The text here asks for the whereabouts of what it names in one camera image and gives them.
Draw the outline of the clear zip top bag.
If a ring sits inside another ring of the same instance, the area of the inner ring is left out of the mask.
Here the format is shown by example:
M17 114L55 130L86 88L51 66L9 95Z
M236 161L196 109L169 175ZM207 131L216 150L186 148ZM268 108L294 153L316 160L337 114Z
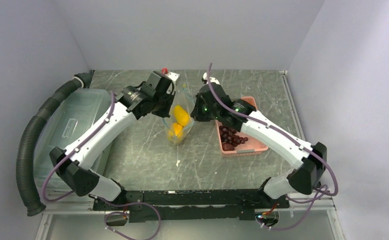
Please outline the clear zip top bag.
M195 102L190 95L187 84L178 88L169 111L169 117L162 119L168 141L177 146L187 137L195 120L190 113L193 111Z

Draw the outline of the yellow bell pepper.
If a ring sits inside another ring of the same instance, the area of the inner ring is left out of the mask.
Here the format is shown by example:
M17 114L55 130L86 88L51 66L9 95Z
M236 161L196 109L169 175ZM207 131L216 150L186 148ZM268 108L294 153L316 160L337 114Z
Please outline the yellow bell pepper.
M170 141L180 141L183 138L183 136L184 136L184 127L181 124L174 122L168 129L167 138Z

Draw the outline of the yellow mango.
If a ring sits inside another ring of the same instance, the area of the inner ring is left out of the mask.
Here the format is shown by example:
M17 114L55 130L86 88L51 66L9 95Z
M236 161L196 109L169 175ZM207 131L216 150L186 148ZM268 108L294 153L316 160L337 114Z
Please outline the yellow mango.
M182 106L176 105L173 108L172 113L173 113L173 116L174 116L176 122L179 123L180 125L182 125L183 127L185 127L191 123L190 115Z

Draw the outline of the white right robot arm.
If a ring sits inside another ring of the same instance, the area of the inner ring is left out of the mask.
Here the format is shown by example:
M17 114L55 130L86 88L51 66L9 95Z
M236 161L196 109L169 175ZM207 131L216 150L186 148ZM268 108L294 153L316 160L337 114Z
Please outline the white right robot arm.
M270 177L261 186L258 202L271 207L283 195L298 192L310 195L325 171L324 145L296 138L267 119L243 99L232 100L220 84L205 84L195 96L191 117L197 122L216 120L225 127L248 135L282 156L292 170Z

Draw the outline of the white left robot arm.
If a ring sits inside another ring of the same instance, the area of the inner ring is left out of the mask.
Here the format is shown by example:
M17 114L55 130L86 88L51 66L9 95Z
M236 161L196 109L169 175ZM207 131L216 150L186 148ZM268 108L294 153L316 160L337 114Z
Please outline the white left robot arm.
M85 133L65 148L50 151L54 174L77 196L101 198L113 210L122 209L127 201L125 188L92 167L102 151L140 118L169 117L179 77L175 72L153 71L140 85L112 94L109 108Z

